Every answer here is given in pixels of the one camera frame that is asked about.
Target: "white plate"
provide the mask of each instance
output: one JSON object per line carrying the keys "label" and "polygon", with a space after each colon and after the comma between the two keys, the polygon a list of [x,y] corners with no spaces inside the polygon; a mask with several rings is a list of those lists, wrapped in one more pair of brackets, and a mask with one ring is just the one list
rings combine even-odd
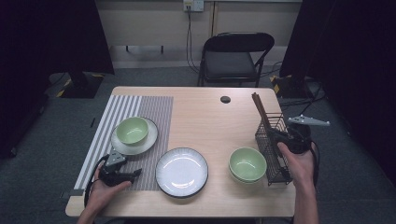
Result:
{"label": "white plate", "polygon": [[145,140],[142,140],[142,142],[133,144],[131,145],[126,145],[123,144],[119,138],[116,135],[116,132],[114,130],[117,129],[117,127],[113,130],[113,133],[111,134],[111,145],[118,151],[120,154],[126,155],[126,156],[133,156],[137,155],[140,153],[143,153],[149,148],[151,148],[155,141],[157,140],[158,137],[158,129],[157,125],[151,120],[151,119],[146,119],[143,118],[148,122],[148,135]]}
{"label": "white plate", "polygon": [[161,190],[176,198],[187,198],[198,193],[206,183],[207,174],[204,157],[188,147],[166,152],[155,169]]}

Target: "gray placemat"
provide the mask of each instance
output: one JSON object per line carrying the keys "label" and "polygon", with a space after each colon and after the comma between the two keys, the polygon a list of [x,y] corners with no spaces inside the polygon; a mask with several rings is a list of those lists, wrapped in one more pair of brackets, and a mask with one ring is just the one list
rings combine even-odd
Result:
{"label": "gray placemat", "polygon": [[160,190],[155,180],[155,166],[167,150],[172,105],[173,97],[170,96],[111,95],[74,189],[85,189],[94,165],[112,149],[113,129],[124,119],[140,116],[157,125],[157,141],[148,151],[128,157],[128,163],[120,171],[131,173],[143,168],[142,175],[128,190]]}

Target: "utensil holder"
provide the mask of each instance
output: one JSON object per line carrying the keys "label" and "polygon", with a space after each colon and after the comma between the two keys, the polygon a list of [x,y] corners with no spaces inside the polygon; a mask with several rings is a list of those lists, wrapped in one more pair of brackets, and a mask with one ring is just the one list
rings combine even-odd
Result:
{"label": "utensil holder", "polygon": [[[287,131],[282,114],[267,113],[267,117],[272,128],[278,129],[281,132]],[[273,183],[289,184],[292,178],[288,162],[277,148],[276,143],[268,137],[262,122],[260,122],[255,137],[260,152],[267,160],[266,176],[268,179],[268,186]]]}

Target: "light green bowl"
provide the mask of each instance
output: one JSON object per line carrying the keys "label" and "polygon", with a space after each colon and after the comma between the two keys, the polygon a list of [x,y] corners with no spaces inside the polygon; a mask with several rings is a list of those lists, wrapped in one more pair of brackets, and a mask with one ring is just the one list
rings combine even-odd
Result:
{"label": "light green bowl", "polygon": [[131,117],[123,120],[116,130],[116,135],[124,144],[135,144],[143,140],[149,132],[145,119]]}
{"label": "light green bowl", "polygon": [[229,167],[235,178],[246,183],[253,183],[264,176],[267,161],[258,150],[240,147],[231,155]]}

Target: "robotic hand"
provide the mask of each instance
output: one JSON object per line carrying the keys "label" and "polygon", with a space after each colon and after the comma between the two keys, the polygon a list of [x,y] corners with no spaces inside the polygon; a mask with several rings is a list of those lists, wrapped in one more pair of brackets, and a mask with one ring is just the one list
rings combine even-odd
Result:
{"label": "robotic hand", "polygon": [[303,115],[288,120],[287,131],[282,132],[275,128],[267,130],[268,136],[275,143],[283,142],[294,154],[302,154],[311,149],[311,129],[309,125],[329,126],[330,122],[307,118]]}
{"label": "robotic hand", "polygon": [[120,168],[122,165],[126,164],[126,162],[127,160],[125,157],[113,149],[100,169],[99,179],[110,187],[116,186],[126,180],[134,183],[134,180],[142,173],[142,169],[135,170],[130,174],[120,173]]}

